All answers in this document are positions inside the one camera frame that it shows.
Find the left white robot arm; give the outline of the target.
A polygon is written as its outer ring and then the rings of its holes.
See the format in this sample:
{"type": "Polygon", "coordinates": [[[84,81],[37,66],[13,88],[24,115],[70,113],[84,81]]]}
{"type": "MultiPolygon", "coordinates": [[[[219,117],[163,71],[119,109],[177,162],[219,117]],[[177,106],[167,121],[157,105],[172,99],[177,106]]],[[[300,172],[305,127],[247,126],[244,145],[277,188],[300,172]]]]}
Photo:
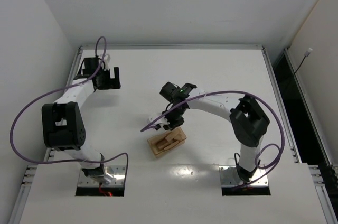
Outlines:
{"type": "Polygon", "coordinates": [[[103,164],[104,156],[86,139],[81,107],[97,90],[120,89],[119,67],[109,68],[110,59],[83,59],[73,87],[51,104],[42,106],[43,139],[46,147],[68,154],[80,163],[84,175],[107,185],[112,175],[103,164]]]}

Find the clear amber plastic bin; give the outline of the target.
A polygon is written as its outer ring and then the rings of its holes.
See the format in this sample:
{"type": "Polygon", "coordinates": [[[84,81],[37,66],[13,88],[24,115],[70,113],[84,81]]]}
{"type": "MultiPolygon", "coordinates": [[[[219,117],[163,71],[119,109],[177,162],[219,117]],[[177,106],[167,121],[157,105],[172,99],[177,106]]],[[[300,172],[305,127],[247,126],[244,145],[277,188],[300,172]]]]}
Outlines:
{"type": "Polygon", "coordinates": [[[183,145],[186,139],[187,136],[181,127],[177,127],[172,131],[149,138],[147,142],[154,156],[161,158],[173,149],[183,145]]]}

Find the long light wood block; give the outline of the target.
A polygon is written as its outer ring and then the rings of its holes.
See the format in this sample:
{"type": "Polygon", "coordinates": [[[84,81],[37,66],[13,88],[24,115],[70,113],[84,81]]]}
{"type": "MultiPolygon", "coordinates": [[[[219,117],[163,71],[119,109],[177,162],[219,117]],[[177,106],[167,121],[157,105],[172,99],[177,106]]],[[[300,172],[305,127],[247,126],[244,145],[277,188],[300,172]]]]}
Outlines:
{"type": "Polygon", "coordinates": [[[176,142],[180,142],[182,137],[179,131],[172,131],[171,133],[167,134],[164,139],[167,140],[168,142],[171,142],[172,145],[176,142]]]}

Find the long pale wood block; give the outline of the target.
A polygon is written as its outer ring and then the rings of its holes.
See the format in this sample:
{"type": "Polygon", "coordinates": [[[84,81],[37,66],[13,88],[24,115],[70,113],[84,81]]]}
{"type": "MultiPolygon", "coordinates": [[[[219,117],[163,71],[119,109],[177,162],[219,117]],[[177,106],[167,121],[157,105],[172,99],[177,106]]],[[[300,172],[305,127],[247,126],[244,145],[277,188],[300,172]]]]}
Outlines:
{"type": "Polygon", "coordinates": [[[171,142],[168,142],[167,140],[164,139],[155,144],[155,149],[158,152],[161,152],[164,150],[164,148],[168,147],[169,145],[171,145],[171,142]]]}

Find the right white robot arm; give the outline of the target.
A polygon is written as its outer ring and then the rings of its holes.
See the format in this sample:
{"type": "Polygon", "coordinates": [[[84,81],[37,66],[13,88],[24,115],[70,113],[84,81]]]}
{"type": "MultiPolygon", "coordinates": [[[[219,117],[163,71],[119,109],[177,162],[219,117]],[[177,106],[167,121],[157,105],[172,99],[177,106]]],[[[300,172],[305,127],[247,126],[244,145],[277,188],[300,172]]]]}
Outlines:
{"type": "Polygon", "coordinates": [[[170,104],[181,105],[164,116],[165,130],[173,130],[184,123],[187,109],[201,110],[224,118],[231,123],[236,139],[240,142],[240,157],[236,164],[236,179],[248,183],[260,164],[257,156],[261,139],[267,132],[270,120],[255,98],[244,95],[231,102],[224,94],[208,95],[196,85],[186,83],[178,87],[167,82],[159,94],[170,104]]]}

